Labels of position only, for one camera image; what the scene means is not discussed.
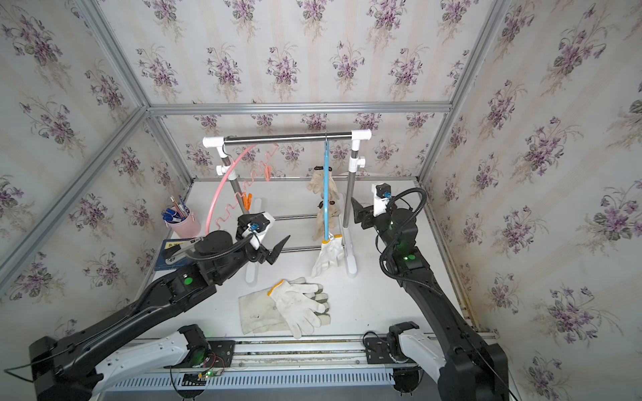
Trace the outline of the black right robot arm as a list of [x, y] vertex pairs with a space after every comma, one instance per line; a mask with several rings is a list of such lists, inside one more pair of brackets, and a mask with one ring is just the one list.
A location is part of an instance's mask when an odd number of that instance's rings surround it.
[[508, 357], [489, 344], [445, 295], [431, 266], [416, 245], [416, 220], [428, 201], [420, 187], [393, 195], [390, 185], [376, 184], [372, 206], [351, 201], [354, 222], [374, 228], [381, 271], [411, 297], [428, 322], [429, 339], [414, 322], [390, 327], [386, 347], [396, 362], [415, 363], [436, 383], [443, 400], [508, 400]]

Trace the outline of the blue wavy hanger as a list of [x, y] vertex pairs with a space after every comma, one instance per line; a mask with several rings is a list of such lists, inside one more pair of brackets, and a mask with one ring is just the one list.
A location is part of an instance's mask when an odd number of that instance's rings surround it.
[[329, 190], [328, 190], [329, 155], [330, 155], [329, 139], [325, 138], [325, 140], [324, 140], [325, 188], [324, 188], [324, 200], [323, 200], [323, 211], [324, 211], [324, 240], [323, 240], [323, 243], [324, 244], [326, 244], [326, 243], [328, 243], [330, 241], [330, 230], [329, 230], [330, 210], [329, 210]]

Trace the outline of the white glove yellow cuff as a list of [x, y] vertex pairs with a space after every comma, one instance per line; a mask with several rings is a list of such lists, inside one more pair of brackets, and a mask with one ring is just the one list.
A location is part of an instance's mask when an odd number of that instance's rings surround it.
[[328, 269], [337, 267], [344, 258], [344, 237], [337, 235], [323, 240], [319, 256], [312, 268], [311, 277], [318, 277]]
[[323, 290], [322, 285], [300, 277], [282, 280], [267, 292], [295, 339], [331, 323], [329, 296]]

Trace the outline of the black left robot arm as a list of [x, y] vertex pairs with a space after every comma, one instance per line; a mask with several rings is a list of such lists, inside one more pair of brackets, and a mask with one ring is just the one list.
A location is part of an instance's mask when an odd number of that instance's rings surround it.
[[210, 344], [197, 324], [146, 344], [130, 342], [214, 295], [247, 263], [273, 264], [285, 244], [267, 249], [254, 233], [234, 241], [228, 232], [211, 232], [195, 244], [190, 264], [152, 282], [131, 304], [70, 336], [35, 341], [28, 352], [37, 399], [89, 400], [156, 369], [203, 363]]

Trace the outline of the beige glove black cuff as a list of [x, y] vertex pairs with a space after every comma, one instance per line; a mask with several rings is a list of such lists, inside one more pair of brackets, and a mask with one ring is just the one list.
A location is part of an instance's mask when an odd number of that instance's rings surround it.
[[[328, 190], [329, 190], [329, 199], [336, 200], [339, 195], [337, 192], [337, 186], [332, 177], [332, 168], [328, 169]], [[314, 194], [324, 195], [325, 188], [325, 170], [323, 166], [316, 166], [313, 169], [313, 174], [310, 182], [307, 185], [307, 189], [311, 190]]]
[[339, 217], [340, 210], [336, 205], [336, 201], [330, 200], [328, 202], [328, 215], [325, 215], [324, 201], [319, 202], [319, 212], [316, 216], [316, 226], [312, 239], [317, 241], [319, 239], [323, 240], [325, 238], [325, 225], [328, 225], [329, 233], [336, 228], [337, 219]]

